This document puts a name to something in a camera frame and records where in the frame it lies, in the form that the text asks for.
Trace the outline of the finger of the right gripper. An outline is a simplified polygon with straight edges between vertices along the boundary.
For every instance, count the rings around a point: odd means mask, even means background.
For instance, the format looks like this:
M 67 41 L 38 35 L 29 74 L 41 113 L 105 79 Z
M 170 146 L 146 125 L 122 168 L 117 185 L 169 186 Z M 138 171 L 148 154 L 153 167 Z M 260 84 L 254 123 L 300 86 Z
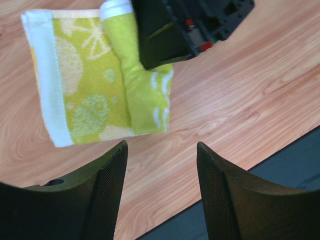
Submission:
M 194 57 L 187 28 L 179 19 L 181 8 L 175 0 L 133 0 L 138 29 L 140 62 L 145 69 Z

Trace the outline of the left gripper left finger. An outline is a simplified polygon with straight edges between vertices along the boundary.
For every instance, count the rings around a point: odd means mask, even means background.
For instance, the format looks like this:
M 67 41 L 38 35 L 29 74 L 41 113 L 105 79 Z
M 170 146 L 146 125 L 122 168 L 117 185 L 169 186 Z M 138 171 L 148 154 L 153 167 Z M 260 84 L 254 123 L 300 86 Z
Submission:
M 111 240 L 123 192 L 128 144 L 45 185 L 0 185 L 3 240 Z

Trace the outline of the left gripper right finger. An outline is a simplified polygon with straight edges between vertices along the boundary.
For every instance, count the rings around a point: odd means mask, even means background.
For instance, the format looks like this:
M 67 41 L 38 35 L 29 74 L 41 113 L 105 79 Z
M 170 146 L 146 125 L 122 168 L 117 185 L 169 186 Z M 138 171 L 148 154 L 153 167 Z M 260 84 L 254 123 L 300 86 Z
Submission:
M 196 157 L 210 240 L 317 240 L 320 192 L 279 185 L 224 159 L 203 142 Z

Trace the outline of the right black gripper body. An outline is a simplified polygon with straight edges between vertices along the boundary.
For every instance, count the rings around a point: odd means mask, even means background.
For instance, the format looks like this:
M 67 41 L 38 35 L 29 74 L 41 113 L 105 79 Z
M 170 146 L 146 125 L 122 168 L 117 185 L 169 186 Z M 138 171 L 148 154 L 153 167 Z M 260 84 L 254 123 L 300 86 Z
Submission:
M 254 9 L 253 0 L 166 0 L 190 54 L 201 54 L 225 41 Z

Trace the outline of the yellow green patterned towel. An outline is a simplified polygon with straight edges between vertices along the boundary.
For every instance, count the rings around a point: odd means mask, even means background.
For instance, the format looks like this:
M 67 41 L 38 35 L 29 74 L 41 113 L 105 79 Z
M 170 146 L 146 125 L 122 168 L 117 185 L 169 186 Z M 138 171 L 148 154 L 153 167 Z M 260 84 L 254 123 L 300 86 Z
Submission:
M 56 147 L 165 133 L 173 66 L 146 70 L 129 0 L 21 15 L 41 112 Z

